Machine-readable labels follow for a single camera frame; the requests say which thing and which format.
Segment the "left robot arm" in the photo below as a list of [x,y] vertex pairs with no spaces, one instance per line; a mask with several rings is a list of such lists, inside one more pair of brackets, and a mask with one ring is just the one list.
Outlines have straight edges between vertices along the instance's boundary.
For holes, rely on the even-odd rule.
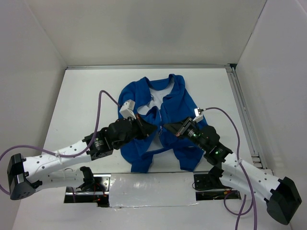
[[142,118],[117,119],[97,133],[51,154],[23,157],[20,153],[11,156],[7,175],[11,200],[20,200],[47,188],[69,186],[90,191],[94,176],[89,167],[77,170],[69,167],[91,162],[113,153],[129,142],[149,137],[157,130]]

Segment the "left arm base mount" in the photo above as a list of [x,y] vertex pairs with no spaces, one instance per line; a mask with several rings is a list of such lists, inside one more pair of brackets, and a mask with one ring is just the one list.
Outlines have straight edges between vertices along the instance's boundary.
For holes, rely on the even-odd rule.
[[89,167],[81,167],[81,185],[66,187],[65,204],[95,203],[98,207],[109,207],[111,174],[92,173]]

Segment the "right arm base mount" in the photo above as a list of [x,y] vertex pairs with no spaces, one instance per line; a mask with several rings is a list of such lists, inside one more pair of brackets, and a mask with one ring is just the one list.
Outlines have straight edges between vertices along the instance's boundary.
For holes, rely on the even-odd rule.
[[221,171],[215,168],[208,172],[194,173],[194,182],[191,187],[195,190],[197,201],[241,198],[237,190],[221,183],[221,175]]

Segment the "blue zip jacket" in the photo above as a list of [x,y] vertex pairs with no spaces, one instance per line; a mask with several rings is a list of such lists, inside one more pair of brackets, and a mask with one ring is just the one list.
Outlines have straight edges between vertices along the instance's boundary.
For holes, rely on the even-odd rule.
[[157,127],[149,137],[134,139],[120,149],[122,157],[131,164],[131,172],[147,173],[155,154],[174,152],[182,170],[192,172],[199,164],[203,152],[188,139],[178,139],[164,128],[187,117],[194,118],[197,108],[189,95],[181,75],[170,74],[161,80],[143,77],[129,83],[120,93],[118,103],[135,102],[134,113]]

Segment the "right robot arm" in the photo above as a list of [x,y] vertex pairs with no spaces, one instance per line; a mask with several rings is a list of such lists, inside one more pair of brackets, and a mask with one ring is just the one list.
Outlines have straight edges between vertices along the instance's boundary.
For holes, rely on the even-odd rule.
[[238,158],[220,142],[213,126],[199,128],[190,117],[164,125],[177,138],[189,139],[204,151],[204,158],[213,168],[209,177],[211,186],[234,188],[266,204],[268,214],[277,222],[288,225],[302,203],[294,181],[273,176]]

